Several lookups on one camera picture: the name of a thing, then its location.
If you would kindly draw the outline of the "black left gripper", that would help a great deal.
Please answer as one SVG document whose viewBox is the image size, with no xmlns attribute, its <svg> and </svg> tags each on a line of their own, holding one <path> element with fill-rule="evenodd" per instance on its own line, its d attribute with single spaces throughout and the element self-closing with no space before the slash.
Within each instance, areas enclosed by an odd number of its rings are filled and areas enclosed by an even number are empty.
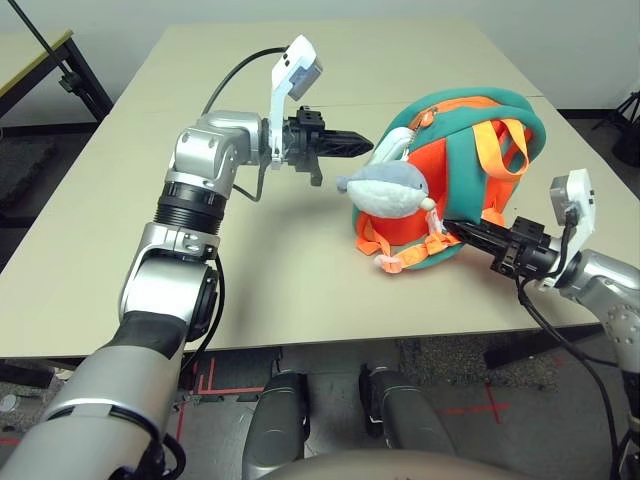
<svg viewBox="0 0 640 480">
<path fill-rule="evenodd" d="M 323 175 L 318 163 L 318 143 L 323 134 L 324 157 L 354 158 L 368 153 L 372 142 L 354 131 L 326 130 L 319 111 L 301 106 L 294 117 L 285 122 L 286 160 L 298 173 L 308 173 L 313 187 L 322 185 Z"/>
</svg>

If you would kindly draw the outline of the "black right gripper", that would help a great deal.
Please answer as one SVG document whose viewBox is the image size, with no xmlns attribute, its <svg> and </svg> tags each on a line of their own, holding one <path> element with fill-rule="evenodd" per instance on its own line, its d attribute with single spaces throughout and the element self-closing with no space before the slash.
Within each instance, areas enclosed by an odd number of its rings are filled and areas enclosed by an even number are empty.
<svg viewBox="0 0 640 480">
<path fill-rule="evenodd" d="M 445 220 L 443 224 L 458 240 L 493 255 L 491 269 L 503 276 L 544 276 L 559 259 L 544 226 L 520 216 L 510 229 L 485 220 Z"/>
</svg>

